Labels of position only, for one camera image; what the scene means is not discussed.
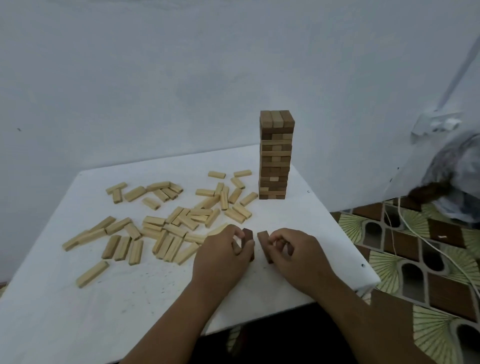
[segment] jenga tower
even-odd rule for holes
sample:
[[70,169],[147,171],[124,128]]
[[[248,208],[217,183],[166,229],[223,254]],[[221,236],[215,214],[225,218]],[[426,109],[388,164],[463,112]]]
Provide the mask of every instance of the jenga tower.
[[295,121],[290,111],[260,112],[260,180],[261,200],[284,200],[292,155]]

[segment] patterned floor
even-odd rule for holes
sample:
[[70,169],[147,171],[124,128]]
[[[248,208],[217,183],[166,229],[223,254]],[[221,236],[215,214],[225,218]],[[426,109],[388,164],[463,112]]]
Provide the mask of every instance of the patterned floor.
[[[415,232],[452,257],[480,288],[480,230],[407,197],[400,209]],[[406,323],[424,353],[438,364],[480,363],[480,302],[474,290],[447,259],[406,229],[397,199],[332,216],[379,275],[377,290],[401,299],[393,299],[388,311],[398,324]],[[374,291],[364,299],[373,305],[376,296]]]

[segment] person's left arm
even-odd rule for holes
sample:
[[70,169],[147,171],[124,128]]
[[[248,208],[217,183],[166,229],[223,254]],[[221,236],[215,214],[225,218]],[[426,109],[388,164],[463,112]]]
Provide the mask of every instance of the person's left arm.
[[195,256],[191,282],[120,364],[188,362],[206,323],[248,268],[254,241],[237,255],[234,235],[244,237],[240,228],[228,225],[205,239]]

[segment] white wall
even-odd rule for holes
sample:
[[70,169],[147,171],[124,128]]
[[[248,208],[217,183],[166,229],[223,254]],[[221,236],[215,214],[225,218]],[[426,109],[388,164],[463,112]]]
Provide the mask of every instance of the white wall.
[[78,171],[257,143],[261,109],[292,111],[293,163],[329,209],[381,199],[418,114],[480,33],[479,11],[477,0],[3,1],[0,280]]

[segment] hand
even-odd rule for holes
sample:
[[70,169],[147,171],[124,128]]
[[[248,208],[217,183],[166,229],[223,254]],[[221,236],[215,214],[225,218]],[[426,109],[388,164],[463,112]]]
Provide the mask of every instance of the hand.
[[[300,292],[313,297],[319,287],[339,279],[313,236],[299,230],[279,229],[270,235],[270,242],[272,245],[267,249],[273,262],[285,279]],[[281,253],[286,242],[293,247],[290,259]]]
[[216,304],[220,304],[237,285],[253,253],[253,240],[240,249],[233,239],[234,235],[239,238],[245,236],[239,227],[228,225],[217,235],[207,237],[193,262],[192,284],[203,290]]

